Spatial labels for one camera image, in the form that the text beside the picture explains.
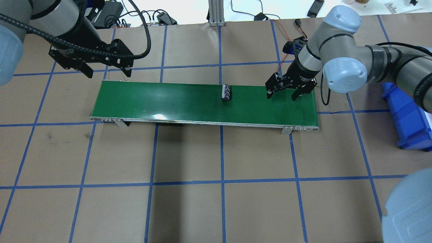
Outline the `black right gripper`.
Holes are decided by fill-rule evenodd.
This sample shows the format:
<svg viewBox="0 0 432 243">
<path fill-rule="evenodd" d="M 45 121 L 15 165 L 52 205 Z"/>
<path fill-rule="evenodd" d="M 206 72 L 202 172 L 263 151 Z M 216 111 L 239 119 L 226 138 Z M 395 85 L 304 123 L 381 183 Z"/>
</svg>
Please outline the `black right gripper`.
<svg viewBox="0 0 432 243">
<path fill-rule="evenodd" d="M 310 94 L 317 82 L 315 80 L 318 71 L 313 71 L 304 67 L 298 59 L 293 60 L 284 75 L 275 72 L 266 81 L 267 98 L 271 99 L 275 92 L 284 89 L 294 89 L 291 100 L 295 101 L 302 95 Z"/>
</svg>

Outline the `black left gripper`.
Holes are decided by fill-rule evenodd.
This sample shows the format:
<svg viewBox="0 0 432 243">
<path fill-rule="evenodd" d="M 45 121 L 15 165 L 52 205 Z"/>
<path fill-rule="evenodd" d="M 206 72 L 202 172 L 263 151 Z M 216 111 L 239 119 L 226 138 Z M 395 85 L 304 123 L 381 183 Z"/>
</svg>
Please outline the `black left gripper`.
<svg viewBox="0 0 432 243">
<path fill-rule="evenodd" d="M 125 43 L 120 39 L 115 39 L 109 44 L 103 43 L 101 51 L 113 53 L 113 54 L 132 54 Z M 93 78 L 93 69 L 88 63 L 102 63 L 107 66 L 114 66 L 121 69 L 126 77 L 130 78 L 132 75 L 132 67 L 134 60 L 131 59 L 118 59 L 116 57 L 102 57 L 94 54 L 87 54 L 73 49 L 57 49 L 54 46 L 50 46 L 48 52 L 49 56 L 53 58 L 63 69 L 73 69 L 80 71 L 88 78 Z"/>
</svg>

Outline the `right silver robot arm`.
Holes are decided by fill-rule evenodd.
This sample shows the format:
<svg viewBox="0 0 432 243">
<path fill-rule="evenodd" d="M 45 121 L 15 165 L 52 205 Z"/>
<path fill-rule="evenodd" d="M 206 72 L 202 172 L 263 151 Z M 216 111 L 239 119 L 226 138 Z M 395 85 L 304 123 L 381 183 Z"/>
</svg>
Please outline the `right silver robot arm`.
<svg viewBox="0 0 432 243">
<path fill-rule="evenodd" d="M 315 87 L 319 71 L 336 93 L 360 89 L 367 82 L 393 83 L 414 104 L 431 113 L 431 48 L 405 43 L 358 46 L 354 34 L 362 23 L 355 10 L 337 5 L 295 55 L 286 74 L 274 73 L 265 83 L 267 98 L 294 89 L 292 100 Z M 404 177 L 391 191 L 382 217 L 385 243 L 431 242 L 431 168 Z"/>
</svg>

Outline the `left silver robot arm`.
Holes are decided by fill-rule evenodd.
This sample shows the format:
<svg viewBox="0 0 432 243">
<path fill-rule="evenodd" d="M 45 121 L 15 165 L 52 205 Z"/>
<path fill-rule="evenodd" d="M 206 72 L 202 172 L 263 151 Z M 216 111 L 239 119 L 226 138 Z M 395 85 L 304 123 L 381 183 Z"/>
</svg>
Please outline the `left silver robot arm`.
<svg viewBox="0 0 432 243">
<path fill-rule="evenodd" d="M 77 46 L 111 54 L 131 54 L 119 39 L 109 44 L 102 41 L 91 23 L 105 3 L 104 0 L 2 0 L 1 85 L 12 80 L 23 57 L 24 38 L 29 33 L 14 26 L 13 20 Z M 74 69 L 92 78 L 93 69 L 89 64 L 102 63 L 122 69 L 127 77 L 132 74 L 134 61 L 131 59 L 98 56 L 74 50 L 54 40 L 48 42 L 51 45 L 48 54 L 64 69 Z"/>
</svg>

